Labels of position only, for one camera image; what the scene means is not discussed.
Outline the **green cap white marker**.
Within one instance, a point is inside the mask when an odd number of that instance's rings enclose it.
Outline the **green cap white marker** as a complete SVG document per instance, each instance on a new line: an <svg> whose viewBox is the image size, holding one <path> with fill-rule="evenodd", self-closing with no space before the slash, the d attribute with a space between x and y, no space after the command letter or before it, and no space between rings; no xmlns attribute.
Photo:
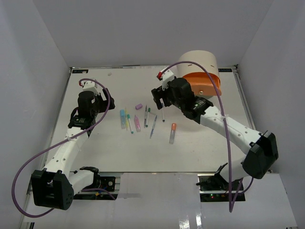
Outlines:
<svg viewBox="0 0 305 229"><path fill-rule="evenodd" d="M151 113L151 108L149 107L148 110L147 110L147 117L146 117L145 127L148 127L150 113Z"/></svg>

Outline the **teal cap white marker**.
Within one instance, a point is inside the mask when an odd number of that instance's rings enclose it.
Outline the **teal cap white marker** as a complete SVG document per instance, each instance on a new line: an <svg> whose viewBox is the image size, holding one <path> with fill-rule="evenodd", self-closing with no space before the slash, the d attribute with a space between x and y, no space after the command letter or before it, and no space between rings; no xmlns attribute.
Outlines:
<svg viewBox="0 0 305 229"><path fill-rule="evenodd" d="M128 125L129 125L129 128L130 128L130 132L131 132L131 134L133 134L134 131L133 131L133 128L132 128L131 118L130 118L129 114L127 114L127 120L128 120Z"/></svg>

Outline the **blue cap white marker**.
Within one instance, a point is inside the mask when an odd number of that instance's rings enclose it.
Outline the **blue cap white marker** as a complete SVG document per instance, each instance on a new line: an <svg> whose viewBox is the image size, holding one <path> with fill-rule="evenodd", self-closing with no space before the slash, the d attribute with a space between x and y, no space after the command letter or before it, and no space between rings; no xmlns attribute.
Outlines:
<svg viewBox="0 0 305 229"><path fill-rule="evenodd" d="M165 122L165 116L164 116L164 104L161 103L162 108L161 108L161 112L162 112L162 121Z"/></svg>

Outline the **orange top drawer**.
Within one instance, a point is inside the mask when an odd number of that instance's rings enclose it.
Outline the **orange top drawer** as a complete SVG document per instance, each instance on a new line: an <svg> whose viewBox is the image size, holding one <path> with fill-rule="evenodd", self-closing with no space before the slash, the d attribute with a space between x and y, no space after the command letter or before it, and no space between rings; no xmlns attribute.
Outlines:
<svg viewBox="0 0 305 229"><path fill-rule="evenodd" d="M183 76L190 84L193 93L200 97L217 96L216 90L209 76L205 72L189 73Z"/></svg>

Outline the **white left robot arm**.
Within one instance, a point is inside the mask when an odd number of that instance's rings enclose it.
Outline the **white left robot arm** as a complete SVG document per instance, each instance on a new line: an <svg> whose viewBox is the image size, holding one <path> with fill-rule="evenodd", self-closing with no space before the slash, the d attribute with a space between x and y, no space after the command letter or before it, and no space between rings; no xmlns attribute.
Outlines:
<svg viewBox="0 0 305 229"><path fill-rule="evenodd" d="M99 170L95 167L82 167L71 174L72 164L81 146L89 139L96 117L107 109L114 109L114 99L108 89L103 89L107 97L103 100L97 91L79 93L78 106L71 113L62 144L43 170L35 170L31 175L34 204L40 207L67 210L74 195L83 189L96 190L100 187Z"/></svg>

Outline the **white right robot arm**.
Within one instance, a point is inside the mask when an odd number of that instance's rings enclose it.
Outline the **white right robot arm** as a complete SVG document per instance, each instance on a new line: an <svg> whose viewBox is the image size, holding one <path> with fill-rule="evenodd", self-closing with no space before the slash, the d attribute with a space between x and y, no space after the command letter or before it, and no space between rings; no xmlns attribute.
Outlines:
<svg viewBox="0 0 305 229"><path fill-rule="evenodd" d="M275 135L266 131L260 133L230 117L224 117L209 100L194 95L190 84L184 78L173 79L165 89L152 89L157 108L176 106L183 115L198 124L208 127L228 138L245 156L227 163L215 173L215 184L220 190L227 190L234 180L251 176L261 179L278 159Z"/></svg>

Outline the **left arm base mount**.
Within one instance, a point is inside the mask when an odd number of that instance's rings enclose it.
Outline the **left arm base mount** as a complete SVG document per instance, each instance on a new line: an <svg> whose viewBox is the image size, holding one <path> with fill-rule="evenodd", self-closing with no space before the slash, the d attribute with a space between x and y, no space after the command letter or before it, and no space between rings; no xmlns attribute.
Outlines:
<svg viewBox="0 0 305 229"><path fill-rule="evenodd" d="M80 192L74 196L74 200L115 200L118 197L120 181L119 177L100 177L93 191Z"/></svg>

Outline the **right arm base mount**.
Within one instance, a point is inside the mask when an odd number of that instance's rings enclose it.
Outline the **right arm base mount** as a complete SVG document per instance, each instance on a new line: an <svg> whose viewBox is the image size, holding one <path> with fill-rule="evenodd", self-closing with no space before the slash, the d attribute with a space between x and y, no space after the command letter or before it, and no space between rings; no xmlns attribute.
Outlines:
<svg viewBox="0 0 305 229"><path fill-rule="evenodd" d="M238 189L240 179L232 182L232 200ZM198 182L196 185L199 188L200 201L202 203L214 203L214 202L229 202L229 187L225 181L222 181L218 175L216 177L212 175L198 175ZM243 194L243 184L240 186L236 202L245 201L245 194Z"/></svg>

